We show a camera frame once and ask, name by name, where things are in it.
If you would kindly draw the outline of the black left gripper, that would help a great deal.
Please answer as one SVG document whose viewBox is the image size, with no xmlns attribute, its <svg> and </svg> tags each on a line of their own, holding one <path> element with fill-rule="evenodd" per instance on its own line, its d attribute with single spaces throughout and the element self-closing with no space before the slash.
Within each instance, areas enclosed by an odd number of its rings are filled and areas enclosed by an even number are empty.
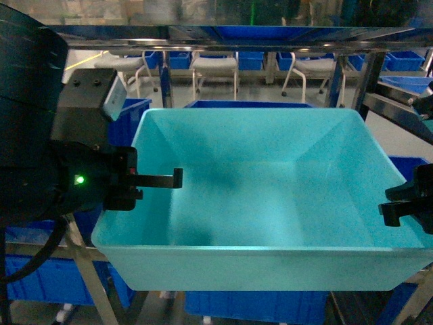
<svg viewBox="0 0 433 325">
<path fill-rule="evenodd" d="M 143 198 L 145 188 L 179 189 L 183 169 L 172 175 L 137 175 L 137 150 L 130 146 L 108 145 L 99 150 L 78 142 L 51 142 L 58 159 L 60 196 L 58 213 L 104 210 L 131 211 Z"/>
</svg>

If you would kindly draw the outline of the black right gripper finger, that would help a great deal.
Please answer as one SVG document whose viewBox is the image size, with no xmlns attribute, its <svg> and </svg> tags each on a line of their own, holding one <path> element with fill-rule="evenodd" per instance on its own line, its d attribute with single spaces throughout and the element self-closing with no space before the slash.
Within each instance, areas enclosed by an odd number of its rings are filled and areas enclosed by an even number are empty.
<svg viewBox="0 0 433 325">
<path fill-rule="evenodd" d="M 413 179 L 385 191 L 387 203 L 378 206 L 384 224 L 400 227 L 400 218 L 412 216 L 422 230 L 432 233 L 432 164 L 413 170 Z"/>
</svg>

